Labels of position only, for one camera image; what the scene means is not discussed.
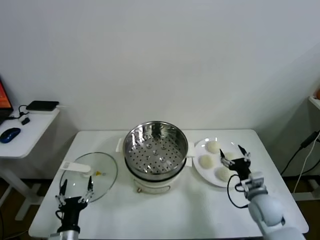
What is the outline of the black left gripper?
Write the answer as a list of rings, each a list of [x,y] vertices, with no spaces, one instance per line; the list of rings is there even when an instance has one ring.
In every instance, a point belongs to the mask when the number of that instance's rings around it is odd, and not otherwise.
[[[60,187],[59,194],[55,196],[58,203],[57,218],[60,219],[61,226],[57,232],[76,231],[81,229],[78,225],[80,212],[85,209],[88,202],[92,199],[94,194],[94,187],[92,177],[89,177],[87,190],[82,197],[72,197],[66,199],[66,189],[68,180],[65,179],[63,185]]]

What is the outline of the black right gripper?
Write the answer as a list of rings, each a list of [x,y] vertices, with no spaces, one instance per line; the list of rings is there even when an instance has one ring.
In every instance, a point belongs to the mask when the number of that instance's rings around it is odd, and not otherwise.
[[[243,181],[248,179],[251,173],[251,153],[240,145],[238,145],[238,148],[241,151],[243,158],[234,159],[234,154],[232,152],[223,152],[223,150],[220,149],[220,162],[231,171],[237,172],[239,179]]]

